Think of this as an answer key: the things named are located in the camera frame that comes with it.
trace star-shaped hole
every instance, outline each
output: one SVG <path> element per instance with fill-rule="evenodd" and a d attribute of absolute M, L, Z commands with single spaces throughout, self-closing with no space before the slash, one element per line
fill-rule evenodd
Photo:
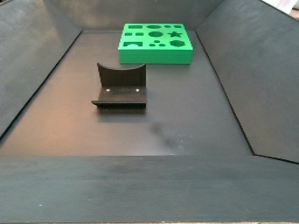
<path fill-rule="evenodd" d="M 175 37 L 180 38 L 183 35 L 181 33 L 176 32 L 176 31 L 173 31 L 172 33 L 168 33 L 168 34 L 171 35 L 171 38 L 175 38 Z"/>

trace black bracket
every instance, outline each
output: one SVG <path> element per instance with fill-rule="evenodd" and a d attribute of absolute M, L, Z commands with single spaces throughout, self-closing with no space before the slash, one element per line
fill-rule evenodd
<path fill-rule="evenodd" d="M 132 69 L 113 69 L 97 63 L 101 83 L 96 106 L 145 106 L 145 64 Z"/>

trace shape sorter block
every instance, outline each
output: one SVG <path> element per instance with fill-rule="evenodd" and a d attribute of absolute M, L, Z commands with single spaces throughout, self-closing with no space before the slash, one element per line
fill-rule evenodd
<path fill-rule="evenodd" d="M 121 64 L 192 62 L 192 43 L 183 24 L 125 24 L 117 51 Z"/>

